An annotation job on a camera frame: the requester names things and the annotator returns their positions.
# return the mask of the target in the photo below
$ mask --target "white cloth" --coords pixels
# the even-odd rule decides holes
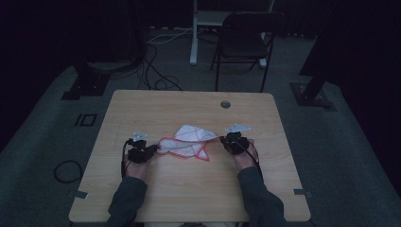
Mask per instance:
[[[195,156],[204,161],[209,161],[204,148],[208,141],[217,137],[212,131],[206,131],[191,125],[183,125],[174,137],[165,137],[160,140],[157,152],[160,154],[170,152],[183,158]]]

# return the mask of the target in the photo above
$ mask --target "wooden table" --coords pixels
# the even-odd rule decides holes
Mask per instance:
[[[231,107],[224,109],[220,102]],[[285,205],[287,221],[306,221],[310,212],[289,150],[288,141],[272,95],[256,93],[116,91],[103,120],[70,212],[74,222],[106,221],[107,209],[121,182],[120,162],[124,142],[133,132],[147,134],[148,145],[174,136],[184,124],[218,135],[239,123],[252,127],[242,132],[252,138],[268,190]],[[145,203],[139,222],[246,221],[237,171],[231,155],[219,140],[206,152],[210,161],[156,155],[150,165]]]

